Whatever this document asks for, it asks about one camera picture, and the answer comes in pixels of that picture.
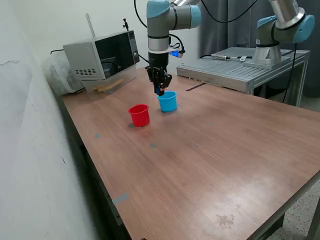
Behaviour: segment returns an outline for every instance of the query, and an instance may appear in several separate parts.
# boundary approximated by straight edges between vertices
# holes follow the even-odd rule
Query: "plastic bag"
[[[42,68],[46,81],[59,96],[84,88],[82,82],[74,78],[64,51],[53,52]]]

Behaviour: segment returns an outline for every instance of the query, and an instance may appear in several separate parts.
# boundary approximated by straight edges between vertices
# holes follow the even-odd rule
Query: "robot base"
[[[255,67],[273,70],[289,63],[290,57],[281,55],[279,45],[269,47],[256,47],[253,59],[243,63],[245,67]]]

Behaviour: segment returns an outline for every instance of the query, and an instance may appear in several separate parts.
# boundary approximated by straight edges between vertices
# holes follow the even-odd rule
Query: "metal platform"
[[[288,72],[292,68],[294,53],[281,50],[283,56],[290,57],[290,62],[269,70],[253,66],[244,66],[241,61],[216,60],[204,57],[192,62],[182,63],[177,67],[178,76],[198,80],[204,83],[229,88],[253,95],[254,89]],[[255,48],[231,47],[216,53],[228,57],[253,56]],[[295,70],[290,85],[288,104],[300,106],[305,83],[310,51],[298,50],[295,58]]]

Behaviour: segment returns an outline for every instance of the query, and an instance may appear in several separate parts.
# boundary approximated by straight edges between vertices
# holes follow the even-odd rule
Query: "blue light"
[[[179,51],[171,51],[170,55],[178,58],[179,57]]]

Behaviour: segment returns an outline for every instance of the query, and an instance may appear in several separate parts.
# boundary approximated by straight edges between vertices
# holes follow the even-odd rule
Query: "floor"
[[[280,94],[273,100],[278,99],[283,99],[283,95]],[[304,97],[301,107],[320,112],[320,98]],[[319,197],[320,181],[287,211],[283,227],[269,237],[268,240],[304,240],[308,235]]]

